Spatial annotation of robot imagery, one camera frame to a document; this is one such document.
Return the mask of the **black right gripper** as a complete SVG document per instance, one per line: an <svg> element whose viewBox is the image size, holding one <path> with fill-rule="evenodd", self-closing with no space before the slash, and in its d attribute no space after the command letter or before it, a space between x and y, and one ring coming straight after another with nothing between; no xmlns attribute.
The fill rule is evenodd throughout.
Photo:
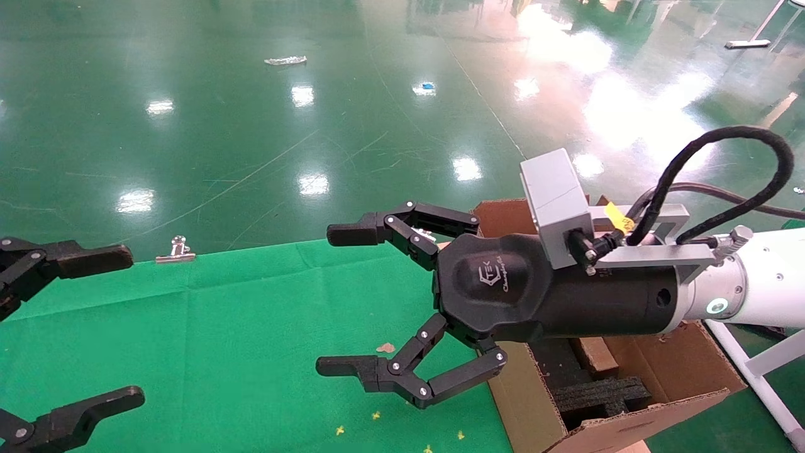
<svg viewBox="0 0 805 453"><path fill-rule="evenodd" d="M553 269L537 235L482 238L475 236L479 223L463 211L408 201L366 213L356 223L328 225L331 246L389 243L424 270L435 270L440 313L392 359L319 357L316 372L326 378L353 376L366 393L395 393L426 409L499 375L507 353L490 338L532 342L650 335L672 324L679 293L673 267L602 269L593 276L576 265ZM423 230L456 239L440 251ZM469 342L477 358L421 379L415 368L450 330Z"/></svg>

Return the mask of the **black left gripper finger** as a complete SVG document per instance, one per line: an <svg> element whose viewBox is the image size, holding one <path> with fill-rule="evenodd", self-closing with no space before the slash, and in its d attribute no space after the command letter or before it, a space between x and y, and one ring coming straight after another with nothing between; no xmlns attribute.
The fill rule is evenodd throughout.
<svg viewBox="0 0 805 453"><path fill-rule="evenodd" d="M2 452L66 452L86 445L98 423L145 403L136 385L58 407L26 421L1 410Z"/></svg>
<svg viewBox="0 0 805 453"><path fill-rule="evenodd" d="M31 243L3 237L1 243L1 321L57 279L71 280L129 269L133 255L119 244L84 249L74 240Z"/></svg>

